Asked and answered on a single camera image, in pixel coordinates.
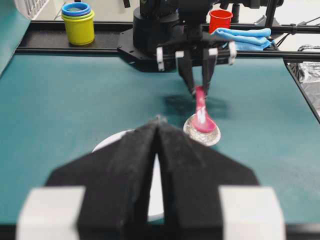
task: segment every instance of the pink spoon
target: pink spoon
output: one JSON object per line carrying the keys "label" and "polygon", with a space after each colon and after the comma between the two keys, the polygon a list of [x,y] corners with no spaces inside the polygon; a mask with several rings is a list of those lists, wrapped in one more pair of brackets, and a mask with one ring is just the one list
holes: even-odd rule
{"label": "pink spoon", "polygon": [[216,129],[217,125],[209,116],[206,108],[205,92],[202,86],[195,87],[195,115],[192,120],[193,127],[202,133],[210,133]]}

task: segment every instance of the red cup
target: red cup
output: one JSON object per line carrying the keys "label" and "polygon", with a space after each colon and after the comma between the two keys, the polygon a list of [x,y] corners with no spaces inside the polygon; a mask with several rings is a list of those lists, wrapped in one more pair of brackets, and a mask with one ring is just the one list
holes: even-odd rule
{"label": "red cup", "polygon": [[210,12],[209,33],[212,34],[217,28],[230,28],[231,19],[234,15],[232,12],[218,9]]}

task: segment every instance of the teal table surface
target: teal table surface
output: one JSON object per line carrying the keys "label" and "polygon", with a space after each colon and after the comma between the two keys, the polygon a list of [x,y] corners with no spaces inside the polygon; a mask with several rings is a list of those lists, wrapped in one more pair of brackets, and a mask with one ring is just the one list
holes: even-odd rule
{"label": "teal table surface", "polygon": [[[194,70],[197,80],[201,69]],[[320,124],[282,59],[217,66],[207,98],[213,148],[272,186],[287,223],[320,222]],[[0,224],[54,168],[160,114],[182,128],[195,103],[177,72],[139,72],[117,56],[16,54],[0,78]]]}

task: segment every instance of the blue towel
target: blue towel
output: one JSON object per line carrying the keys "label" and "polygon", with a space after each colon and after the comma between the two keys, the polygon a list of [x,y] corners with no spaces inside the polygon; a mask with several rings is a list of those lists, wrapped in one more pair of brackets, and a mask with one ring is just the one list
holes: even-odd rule
{"label": "blue towel", "polygon": [[219,27],[212,35],[223,39],[234,40],[238,51],[262,51],[271,44],[266,38],[271,35],[270,28],[243,31]]}

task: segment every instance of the stacked cups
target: stacked cups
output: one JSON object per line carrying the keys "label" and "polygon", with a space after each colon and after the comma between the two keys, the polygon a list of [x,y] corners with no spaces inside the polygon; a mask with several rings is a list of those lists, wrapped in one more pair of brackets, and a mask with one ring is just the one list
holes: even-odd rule
{"label": "stacked cups", "polygon": [[73,2],[62,7],[62,19],[68,40],[73,45],[87,45],[94,41],[95,12],[84,2]]}

